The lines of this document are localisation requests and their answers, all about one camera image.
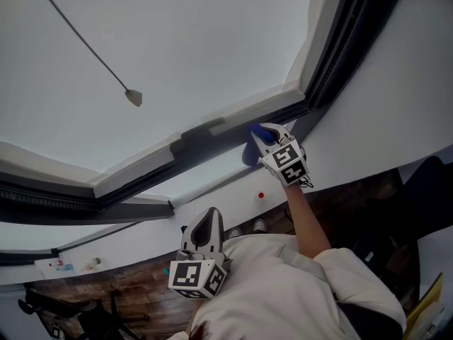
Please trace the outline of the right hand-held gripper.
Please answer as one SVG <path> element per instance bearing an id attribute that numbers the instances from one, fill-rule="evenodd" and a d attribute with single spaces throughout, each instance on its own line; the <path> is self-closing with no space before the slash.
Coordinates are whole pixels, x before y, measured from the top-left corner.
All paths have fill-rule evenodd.
<path id="1" fill-rule="evenodd" d="M 284 125 L 261 123 L 260 126 L 264 131 L 259 135 L 251 132 L 251 137 L 263 157 L 263 165 L 283 186 L 298 183 L 309 173 L 304 150 Z"/>

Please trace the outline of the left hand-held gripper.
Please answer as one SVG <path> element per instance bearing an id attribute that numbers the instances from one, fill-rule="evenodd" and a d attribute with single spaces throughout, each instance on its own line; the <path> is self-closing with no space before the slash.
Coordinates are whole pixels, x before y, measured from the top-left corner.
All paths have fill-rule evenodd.
<path id="1" fill-rule="evenodd" d="M 232 260 L 221 252 L 224 243 L 223 218 L 211 207 L 199 214 L 184 230 L 181 249 L 170 263 L 168 287 L 193 300 L 211 300 L 220 291 Z"/>

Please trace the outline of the blue cleaning cloth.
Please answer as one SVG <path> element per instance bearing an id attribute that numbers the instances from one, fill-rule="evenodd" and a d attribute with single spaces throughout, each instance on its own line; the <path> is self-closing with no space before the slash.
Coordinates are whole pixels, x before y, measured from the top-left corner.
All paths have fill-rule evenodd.
<path id="1" fill-rule="evenodd" d="M 246 146 L 242 153 L 242 162 L 249 167 L 254 167 L 258 163 L 259 158 L 263 156 L 253 136 L 256 136 L 261 142 L 267 145 L 273 145 L 275 143 L 272 134 L 260 124 L 254 123 L 249 125 Z"/>

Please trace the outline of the person's right forearm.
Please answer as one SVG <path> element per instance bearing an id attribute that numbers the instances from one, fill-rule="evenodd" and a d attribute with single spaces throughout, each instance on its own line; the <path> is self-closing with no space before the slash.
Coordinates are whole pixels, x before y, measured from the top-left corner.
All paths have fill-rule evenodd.
<path id="1" fill-rule="evenodd" d="M 328 237 L 316 219 L 300 186 L 284 187 L 287 204 L 291 212 L 299 252 L 314 259 L 331 248 Z"/>

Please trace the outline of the person's white sweatshirt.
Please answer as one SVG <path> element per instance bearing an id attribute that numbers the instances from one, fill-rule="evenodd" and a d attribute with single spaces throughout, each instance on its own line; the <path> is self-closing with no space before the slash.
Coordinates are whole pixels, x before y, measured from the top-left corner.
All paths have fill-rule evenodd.
<path id="1" fill-rule="evenodd" d="M 395 295 L 349 249 L 310 259 L 288 234 L 229 239 L 231 270 L 219 293 L 195 313 L 202 340 L 347 340 L 337 302 L 390 316 L 406 330 Z"/>

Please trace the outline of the black office chair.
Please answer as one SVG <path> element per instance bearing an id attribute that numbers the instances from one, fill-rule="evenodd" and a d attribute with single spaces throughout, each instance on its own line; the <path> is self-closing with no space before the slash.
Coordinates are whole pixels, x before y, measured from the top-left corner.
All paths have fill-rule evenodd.
<path id="1" fill-rule="evenodd" d="M 453 162 L 427 158 L 387 199 L 369 199 L 353 252 L 403 305 L 420 294 L 418 240 L 453 225 Z"/>
<path id="2" fill-rule="evenodd" d="M 126 340 L 128 335 L 132 340 L 146 340 L 139 337 L 128 327 L 128 323 L 148 322 L 149 315 L 126 318 L 117 310 L 115 292 L 110 293 L 110 311 L 107 311 L 101 300 L 68 302 L 28 288 L 25 298 L 18 300 L 18 306 L 28 315 L 49 312 L 61 319 L 77 318 L 82 328 L 82 334 L 75 340 Z"/>

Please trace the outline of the yellow cardboard box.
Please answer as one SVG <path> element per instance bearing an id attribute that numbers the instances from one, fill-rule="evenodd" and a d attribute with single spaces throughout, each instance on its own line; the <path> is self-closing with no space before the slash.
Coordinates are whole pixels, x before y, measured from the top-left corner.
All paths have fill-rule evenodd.
<path id="1" fill-rule="evenodd" d="M 429 340 L 442 319 L 445 306 L 440 302 L 444 274 L 439 273 L 428 291 L 406 317 L 403 340 Z"/>

